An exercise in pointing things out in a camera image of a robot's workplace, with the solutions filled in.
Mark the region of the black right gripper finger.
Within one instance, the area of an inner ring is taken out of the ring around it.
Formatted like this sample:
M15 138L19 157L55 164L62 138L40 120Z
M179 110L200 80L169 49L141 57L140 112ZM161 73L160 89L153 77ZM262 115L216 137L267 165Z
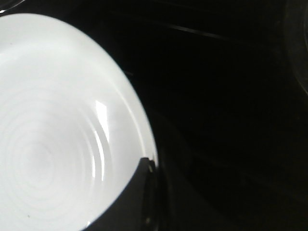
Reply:
M122 193L86 230L158 231L161 205L159 171L143 157Z

